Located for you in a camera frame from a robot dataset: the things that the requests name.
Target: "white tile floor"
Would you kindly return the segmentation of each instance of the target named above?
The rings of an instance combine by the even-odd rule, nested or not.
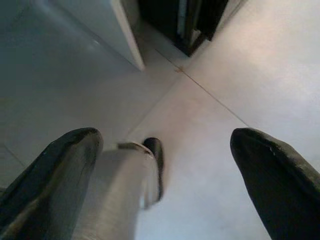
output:
[[[165,147],[165,195],[139,216],[136,239],[270,239],[229,138],[234,128],[259,128],[320,171],[317,6],[318,0],[248,0],[192,58],[145,25],[145,72],[58,12],[44,18],[28,10],[1,36],[0,184],[72,129],[96,127],[105,149],[154,135]]]

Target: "black rubber foot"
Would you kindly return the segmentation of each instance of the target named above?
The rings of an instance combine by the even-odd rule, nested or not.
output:
[[[149,137],[144,140],[143,145],[150,149],[153,153],[156,163],[158,165],[158,172],[159,172],[159,199],[163,197],[164,193],[164,185],[163,185],[163,173],[164,173],[164,151],[161,141],[155,137]]]

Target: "black object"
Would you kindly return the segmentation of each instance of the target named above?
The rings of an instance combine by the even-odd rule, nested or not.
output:
[[[149,137],[144,140],[143,145],[148,148],[154,155],[155,160],[158,165],[158,174],[159,174],[159,201],[164,195],[164,183],[163,183],[163,174],[164,174],[164,150],[161,141],[155,137]]]
[[[187,0],[183,35],[178,33],[180,0],[139,0],[143,19],[191,56],[201,43],[214,36],[228,0]]]
[[[273,240],[320,239],[320,174],[287,143],[235,129],[231,151]]]
[[[102,146],[94,128],[49,144],[1,196],[0,239],[70,239]]]

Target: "floor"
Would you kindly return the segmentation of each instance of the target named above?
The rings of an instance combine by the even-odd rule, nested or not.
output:
[[[258,128],[320,171],[317,6],[247,0],[191,58],[143,24],[144,72],[58,10],[26,10],[1,36],[0,185],[72,129],[99,129],[105,150],[156,136],[165,150],[165,193],[140,214],[137,240],[270,239],[231,156],[230,135]]]

